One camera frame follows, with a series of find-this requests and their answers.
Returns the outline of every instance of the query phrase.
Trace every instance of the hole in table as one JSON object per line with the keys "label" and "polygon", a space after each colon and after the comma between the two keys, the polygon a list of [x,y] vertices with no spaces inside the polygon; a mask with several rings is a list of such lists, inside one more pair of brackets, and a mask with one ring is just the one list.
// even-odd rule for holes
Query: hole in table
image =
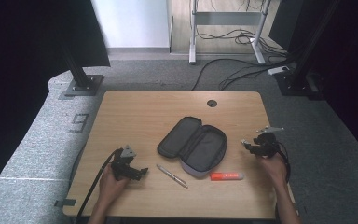
{"label": "hole in table", "polygon": [[207,103],[206,103],[209,107],[215,107],[217,106],[217,102],[215,100],[209,100]]}

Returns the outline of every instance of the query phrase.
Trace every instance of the black curtain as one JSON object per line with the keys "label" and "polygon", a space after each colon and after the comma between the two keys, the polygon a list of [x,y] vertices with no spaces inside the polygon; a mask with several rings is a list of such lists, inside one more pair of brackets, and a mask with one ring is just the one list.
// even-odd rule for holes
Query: black curtain
{"label": "black curtain", "polygon": [[0,1],[0,172],[68,70],[62,44],[79,66],[110,66],[90,0]]}
{"label": "black curtain", "polygon": [[319,42],[312,70],[322,77],[324,98],[358,141],[358,1],[340,1]]}

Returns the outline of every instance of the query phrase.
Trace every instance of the pen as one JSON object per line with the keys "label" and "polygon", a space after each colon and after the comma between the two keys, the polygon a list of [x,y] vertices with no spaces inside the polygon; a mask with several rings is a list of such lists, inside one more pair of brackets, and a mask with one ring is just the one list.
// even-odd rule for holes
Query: pen
{"label": "pen", "polygon": [[182,185],[182,187],[187,188],[188,189],[188,185],[185,182],[185,180],[177,177],[176,175],[171,174],[171,172],[169,172],[168,170],[166,170],[164,167],[160,166],[157,164],[157,167],[159,168],[160,171],[162,171],[162,173],[166,174],[167,176],[169,176],[171,179],[173,179],[174,181],[176,181],[178,184]]}

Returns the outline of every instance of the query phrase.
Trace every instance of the gray pencil case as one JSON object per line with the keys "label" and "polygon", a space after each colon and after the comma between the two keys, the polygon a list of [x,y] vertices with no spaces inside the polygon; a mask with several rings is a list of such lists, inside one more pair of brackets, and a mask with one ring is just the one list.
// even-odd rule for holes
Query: gray pencil case
{"label": "gray pencil case", "polygon": [[179,157],[183,169],[201,178],[225,156],[227,137],[218,128],[202,125],[200,119],[184,117],[158,144],[158,153],[167,158]]}

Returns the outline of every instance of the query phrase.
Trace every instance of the gray carpet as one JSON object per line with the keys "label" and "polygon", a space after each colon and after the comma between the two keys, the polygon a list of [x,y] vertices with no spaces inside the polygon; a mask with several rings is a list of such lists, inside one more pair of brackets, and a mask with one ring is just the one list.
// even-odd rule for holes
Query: gray carpet
{"label": "gray carpet", "polygon": [[[88,75],[105,75],[96,96],[65,100],[60,96],[71,74],[53,78],[44,106],[0,174],[0,223],[70,223],[54,203],[66,196],[72,165],[87,142],[103,94],[189,91],[207,62],[113,60],[111,68],[85,69]],[[219,91],[218,84],[244,66],[230,61],[211,64],[195,91]],[[226,91],[258,91],[270,125],[284,127],[277,137],[289,152],[290,184],[303,223],[358,223],[358,143],[327,102],[281,96],[267,73],[241,79]],[[84,127],[74,120],[85,117]]]}

